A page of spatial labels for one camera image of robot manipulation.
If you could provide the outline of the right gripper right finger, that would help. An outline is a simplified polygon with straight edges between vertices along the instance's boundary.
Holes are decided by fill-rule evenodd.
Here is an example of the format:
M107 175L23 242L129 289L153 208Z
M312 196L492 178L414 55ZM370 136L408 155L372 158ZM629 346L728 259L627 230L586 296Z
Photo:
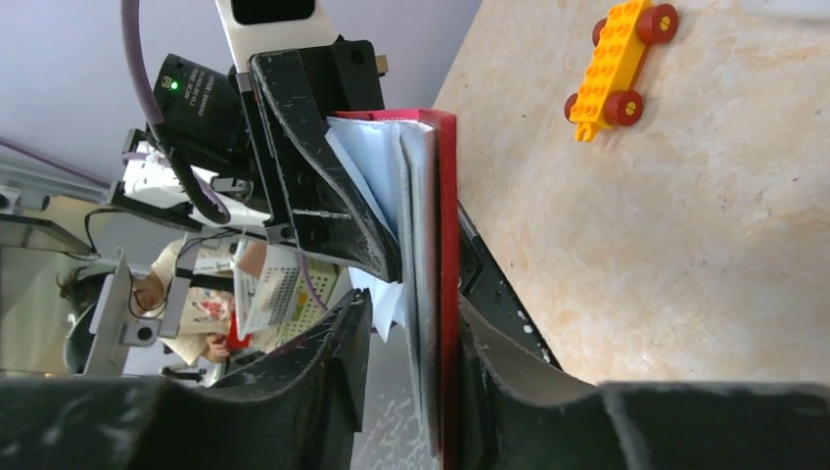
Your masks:
M829 391L816 384L591 385L508 338L466 300L463 469L825 469Z

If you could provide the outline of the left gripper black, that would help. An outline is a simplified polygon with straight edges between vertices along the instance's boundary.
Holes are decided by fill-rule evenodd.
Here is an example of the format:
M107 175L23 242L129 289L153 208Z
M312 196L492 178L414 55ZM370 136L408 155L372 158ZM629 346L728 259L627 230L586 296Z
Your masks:
M189 164L250 182L271 244L311 259L401 278L401 253L379 211L326 135L338 112L384 106L373 44L263 52L249 71L220 72L168 55L154 87L165 131Z

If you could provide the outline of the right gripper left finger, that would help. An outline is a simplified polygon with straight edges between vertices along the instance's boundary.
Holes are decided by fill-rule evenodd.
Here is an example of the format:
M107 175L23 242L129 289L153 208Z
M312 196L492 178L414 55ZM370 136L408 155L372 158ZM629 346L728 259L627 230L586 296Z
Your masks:
M209 388L163 378L9 379L5 469L346 469L360 432L365 289L281 350Z

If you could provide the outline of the red leather card holder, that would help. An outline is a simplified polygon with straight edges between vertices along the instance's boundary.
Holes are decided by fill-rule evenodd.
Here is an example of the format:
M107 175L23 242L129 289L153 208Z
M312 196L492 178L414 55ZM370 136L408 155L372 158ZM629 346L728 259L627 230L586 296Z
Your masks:
M328 137L361 194L394 228L401 250L396 302L386 288L376 327L407 331L416 412L442 469L457 467L460 226L457 119L438 110L339 112Z

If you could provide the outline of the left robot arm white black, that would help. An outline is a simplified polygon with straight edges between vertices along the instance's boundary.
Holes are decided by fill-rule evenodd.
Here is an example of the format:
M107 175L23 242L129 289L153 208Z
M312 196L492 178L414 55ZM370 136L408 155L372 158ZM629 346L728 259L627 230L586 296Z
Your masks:
M383 108L373 44L262 52L249 67L168 55L153 90L162 124L133 132L111 203L190 232L250 228L311 259L399 280L399 245L330 123Z

